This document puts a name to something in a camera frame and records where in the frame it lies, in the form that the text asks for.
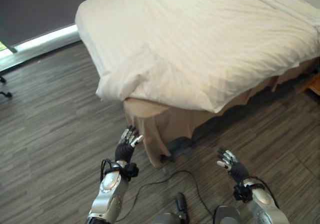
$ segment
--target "wire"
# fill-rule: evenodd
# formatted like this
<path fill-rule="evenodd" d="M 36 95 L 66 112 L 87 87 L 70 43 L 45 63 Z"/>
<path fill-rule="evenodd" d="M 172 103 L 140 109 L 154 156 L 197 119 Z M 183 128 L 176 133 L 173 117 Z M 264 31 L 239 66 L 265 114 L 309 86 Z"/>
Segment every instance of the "wire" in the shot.
<path fill-rule="evenodd" d="M 128 213 L 127 213 L 123 218 L 120 218 L 120 219 L 117 220 L 116 222 L 120 222 L 120 221 L 124 220 L 127 216 L 129 216 L 129 214 L 130 214 L 131 211 L 134 209 L 134 207 L 135 207 L 135 205 L 136 205 L 136 203 L 137 203 L 137 200 L 138 200 L 138 196 L 139 196 L 139 194 L 140 194 L 140 191 L 141 191 L 144 187 L 150 186 L 150 185 L 156 185 L 156 184 L 165 183 L 165 182 L 169 181 L 171 178 L 173 178 L 175 175 L 177 175 L 177 174 L 179 174 L 179 173 L 187 173 L 187 174 L 189 174 L 189 175 L 192 177 L 193 183 L 195 184 L 196 193 L 197 193 L 197 195 L 198 195 L 198 197 L 199 197 L 202 205 L 204 206 L 204 208 L 206 209 L 206 211 L 207 211 L 207 212 L 210 214 L 210 216 L 212 217 L 212 216 L 213 216 L 212 212 L 209 210 L 209 208 L 207 207 L 207 205 L 205 204 L 205 202 L 203 201 L 203 199 L 202 199 L 202 197 L 201 197 L 201 195 L 200 195 L 198 183 L 197 183 L 197 180 L 196 180 L 196 178 L 194 177 L 194 175 L 193 175 L 191 172 L 187 171 L 187 170 L 180 170 L 180 171 L 174 172 L 173 174 L 171 174 L 170 177 L 168 177 L 167 179 L 164 179 L 164 180 L 162 180 L 162 181 L 154 182 L 154 183 L 147 183 L 147 184 L 142 185 L 142 186 L 139 188 L 139 190 L 138 190 L 138 192 L 137 192 L 137 194 L 136 194 L 136 196 L 135 196 L 134 202 L 133 202 L 130 210 L 128 211 Z"/>
<path fill-rule="evenodd" d="M 243 179 L 243 181 L 241 182 L 241 184 L 243 185 L 244 180 L 245 180 L 245 179 L 249 179 L 249 178 L 251 178 L 251 179 L 256 179 L 256 180 L 258 180 L 259 182 L 261 182 L 261 183 L 265 186 L 265 188 L 267 188 L 268 192 L 270 193 L 271 197 L 273 198 L 275 206 L 276 206 L 278 209 L 280 209 L 279 204 L 278 204 L 278 202 L 277 202 L 274 194 L 272 193 L 271 189 L 270 189 L 269 186 L 264 182 L 264 180 L 262 180 L 261 178 L 258 178 L 257 176 L 245 177 L 245 178 Z"/>

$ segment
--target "chair leg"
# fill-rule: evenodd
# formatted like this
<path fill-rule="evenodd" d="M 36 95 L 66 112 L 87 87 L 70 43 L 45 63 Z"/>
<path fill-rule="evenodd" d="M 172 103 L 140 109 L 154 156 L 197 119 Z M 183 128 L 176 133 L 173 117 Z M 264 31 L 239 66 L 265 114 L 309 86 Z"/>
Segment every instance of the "chair leg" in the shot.
<path fill-rule="evenodd" d="M 8 92 L 8 93 L 0 92 L 0 94 L 2 94 L 4 97 L 12 98 L 12 93 L 10 93 L 10 92 Z"/>
<path fill-rule="evenodd" d="M 0 76 L 0 82 L 1 82 L 1 83 L 6 83 L 7 81 L 6 81 L 5 78 L 3 78 L 2 76 Z"/>

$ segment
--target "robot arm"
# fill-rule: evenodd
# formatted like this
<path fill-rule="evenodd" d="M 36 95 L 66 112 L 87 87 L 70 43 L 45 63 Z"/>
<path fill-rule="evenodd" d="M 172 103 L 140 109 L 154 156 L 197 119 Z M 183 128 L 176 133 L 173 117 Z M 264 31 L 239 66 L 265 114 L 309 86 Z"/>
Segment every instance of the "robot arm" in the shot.
<path fill-rule="evenodd" d="M 233 193 L 235 199 L 247 204 L 258 224 L 289 224 L 275 199 L 265 191 L 268 187 L 262 180 L 250 177 L 247 169 L 229 150 L 219 149 L 218 157 L 221 159 L 217 161 L 218 166 L 226 169 L 237 184 Z"/>
<path fill-rule="evenodd" d="M 115 151 L 115 163 L 101 166 L 99 194 L 95 198 L 85 224 L 114 224 L 121 211 L 123 197 L 131 177 L 138 175 L 136 164 L 130 163 L 135 146 L 143 140 L 133 127 L 125 129 Z"/>

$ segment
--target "wooden floor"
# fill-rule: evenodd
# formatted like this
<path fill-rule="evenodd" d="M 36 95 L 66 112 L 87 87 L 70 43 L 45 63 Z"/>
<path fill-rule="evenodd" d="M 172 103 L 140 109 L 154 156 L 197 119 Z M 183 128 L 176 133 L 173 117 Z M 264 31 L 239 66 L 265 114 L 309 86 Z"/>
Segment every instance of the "wooden floor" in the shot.
<path fill-rule="evenodd" d="M 0 96 L 0 223 L 81 224 L 98 192 L 100 161 L 114 156 L 126 120 L 119 102 L 95 96 L 99 77 L 81 44 L 36 59 L 5 75 Z M 289 81 L 276 93 L 265 90 L 247 106 L 236 107 L 195 131 L 193 145 L 175 153 L 174 163 L 156 170 L 143 149 L 133 160 L 140 167 L 125 197 L 122 215 L 137 189 L 172 172 L 193 172 L 204 201 L 239 207 L 233 182 L 215 166 L 220 146 L 231 149 L 251 174 L 263 178 L 292 223 L 319 223 L 318 104 L 300 93 L 306 80 Z M 212 223 L 192 180 L 181 174 L 143 190 L 131 215 L 120 224 L 148 223 L 158 213 L 176 210 L 184 192 L 193 224 Z"/>

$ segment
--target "beige bed skirt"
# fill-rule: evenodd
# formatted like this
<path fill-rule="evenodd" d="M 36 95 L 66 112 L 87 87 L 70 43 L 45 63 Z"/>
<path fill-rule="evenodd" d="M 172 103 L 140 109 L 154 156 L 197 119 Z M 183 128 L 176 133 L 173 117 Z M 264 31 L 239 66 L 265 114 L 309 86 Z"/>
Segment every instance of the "beige bed skirt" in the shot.
<path fill-rule="evenodd" d="M 319 59 L 308 60 L 281 76 L 263 81 L 257 87 L 234 98 L 218 113 L 186 110 L 134 98 L 128 98 L 124 101 L 124 112 L 128 122 L 136 126 L 139 132 L 144 135 L 143 144 L 146 153 L 150 162 L 158 167 L 161 164 L 161 155 L 171 155 L 166 147 L 169 142 L 179 137 L 191 138 L 195 128 L 207 120 L 222 115 L 236 105 L 246 105 L 252 96 L 266 87 L 271 87 L 272 91 L 275 91 L 277 85 L 310 71 L 314 63 L 318 61 Z"/>

